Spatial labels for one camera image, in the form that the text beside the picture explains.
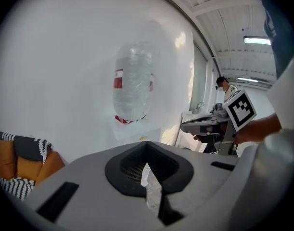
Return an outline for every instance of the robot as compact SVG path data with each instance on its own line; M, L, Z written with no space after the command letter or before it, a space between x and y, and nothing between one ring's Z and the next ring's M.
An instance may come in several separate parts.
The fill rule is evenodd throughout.
M245 90L235 92L223 103L215 104L211 113L182 123L180 129L197 135L202 143L208 143L205 153L237 156L236 132L256 116L247 93ZM221 129L223 124L227 124L225 133Z

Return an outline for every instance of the ceiling light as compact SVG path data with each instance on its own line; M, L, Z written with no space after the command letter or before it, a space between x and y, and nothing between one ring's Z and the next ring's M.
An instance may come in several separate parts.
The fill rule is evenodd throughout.
M246 78L241 78L241 77L238 77L239 80L246 80L246 81L251 81L251 82L255 82L257 83L258 80L255 80L255 79L246 79Z
M244 43L246 44L267 44L271 45L271 41L267 37L245 36Z

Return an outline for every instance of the dark blue sleeve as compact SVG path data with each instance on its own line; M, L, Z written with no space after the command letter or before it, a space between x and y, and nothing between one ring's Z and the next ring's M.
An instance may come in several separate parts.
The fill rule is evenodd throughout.
M265 32L271 41L277 78L294 56L294 31L285 14L272 0L261 0L266 9Z

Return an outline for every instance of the white wall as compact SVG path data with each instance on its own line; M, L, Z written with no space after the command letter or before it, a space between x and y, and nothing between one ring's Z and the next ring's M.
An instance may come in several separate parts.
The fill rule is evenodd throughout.
M239 90L245 90L248 94L257 113L257 116L254 118L254 120L267 117L275 112L266 96L266 91L237 85L236 87Z
M204 95L204 107L202 107L202 112L209 113L217 100L217 91L215 88L215 82L218 78L218 71L214 66L214 62L210 59L207 62L206 70L206 82L205 82L205 95Z
M195 67L190 110L197 108L198 103L204 100L206 82L206 59L196 45L194 45L194 57Z
M68 162L114 147L116 53L141 40L162 55L147 117L173 143L194 52L191 25L163 0L20 1L0 30L0 130L47 139Z

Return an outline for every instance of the person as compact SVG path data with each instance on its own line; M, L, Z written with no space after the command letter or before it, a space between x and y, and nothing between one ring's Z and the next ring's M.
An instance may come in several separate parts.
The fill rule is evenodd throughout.
M220 76L217 78L216 84L217 84L217 90L225 92L224 100L229 98L232 94L234 94L238 90L238 88L230 84L229 81L223 76Z
M271 41L278 79L294 56L294 31L282 10L272 0L261 1L267 16L264 29ZM221 130L224 132L226 127L227 124L223 124ZM281 123L278 116L274 113L268 117L253 120L247 124L237 133L235 144L250 141L261 142L266 136L279 132L280 129Z

